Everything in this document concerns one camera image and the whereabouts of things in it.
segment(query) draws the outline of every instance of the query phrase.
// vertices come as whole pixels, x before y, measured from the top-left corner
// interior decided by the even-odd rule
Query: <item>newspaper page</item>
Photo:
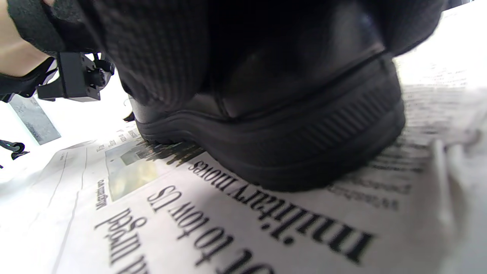
[[[57,152],[0,208],[1,272],[484,273],[487,42],[465,30],[483,25],[478,2],[395,60],[407,127],[368,166],[273,192],[128,124]]]

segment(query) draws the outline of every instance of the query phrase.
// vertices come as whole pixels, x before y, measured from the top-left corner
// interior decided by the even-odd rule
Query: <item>wrist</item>
[[[48,55],[22,39],[7,6],[7,0],[0,0],[0,73],[21,77],[45,61]]]

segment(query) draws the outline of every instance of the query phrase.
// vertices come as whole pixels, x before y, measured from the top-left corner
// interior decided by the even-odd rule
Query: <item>black strap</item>
[[[37,68],[23,77],[0,74],[0,100],[8,102],[13,94],[21,94],[25,97],[32,96],[37,86],[45,81],[53,61],[54,58],[47,58]]]

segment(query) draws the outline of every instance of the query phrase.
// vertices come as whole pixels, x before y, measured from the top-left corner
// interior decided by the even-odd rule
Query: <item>newspaper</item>
[[[407,127],[368,166],[273,192],[128,124],[57,152],[0,207],[1,272],[484,273],[487,42],[465,31],[482,25],[478,2],[395,60]]]

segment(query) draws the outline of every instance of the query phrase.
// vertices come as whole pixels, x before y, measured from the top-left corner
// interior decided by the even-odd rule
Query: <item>shoe sole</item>
[[[392,57],[381,54],[264,116],[229,122],[177,112],[137,126],[149,143],[196,142],[244,180],[294,192],[364,166],[396,140],[405,121]]]

